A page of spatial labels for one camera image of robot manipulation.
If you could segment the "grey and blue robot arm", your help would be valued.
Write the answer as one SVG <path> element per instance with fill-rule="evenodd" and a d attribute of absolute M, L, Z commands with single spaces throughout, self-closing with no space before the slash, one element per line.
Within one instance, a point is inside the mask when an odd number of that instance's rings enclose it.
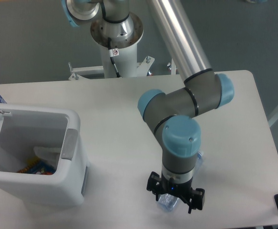
<path fill-rule="evenodd" d="M 91 36 L 101 51 L 106 78 L 136 77 L 137 43 L 143 36 L 139 17 L 127 0 L 63 0 L 73 27 L 91 24 Z M 145 92 L 138 101 L 142 119 L 162 148 L 162 171 L 152 172 L 147 190 L 156 199 L 169 194 L 202 210 L 205 190 L 193 189 L 201 129 L 195 117 L 231 102 L 232 81 L 211 68 L 195 31 L 178 0 L 147 2 L 163 40 L 177 66 L 184 87 L 171 93 Z"/>

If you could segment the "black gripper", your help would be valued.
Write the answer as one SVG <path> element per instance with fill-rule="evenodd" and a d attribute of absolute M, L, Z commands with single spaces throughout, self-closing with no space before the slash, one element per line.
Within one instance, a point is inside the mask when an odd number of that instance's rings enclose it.
<path fill-rule="evenodd" d="M 188 205 L 188 214 L 191 214 L 192 210 L 202 210 L 205 203 L 205 190 L 203 188 L 192 189 L 192 181 L 193 177 L 182 184 L 172 183 L 153 171 L 148 178 L 146 190 L 155 195 L 157 202 L 164 194 L 184 200 L 184 203 Z"/>

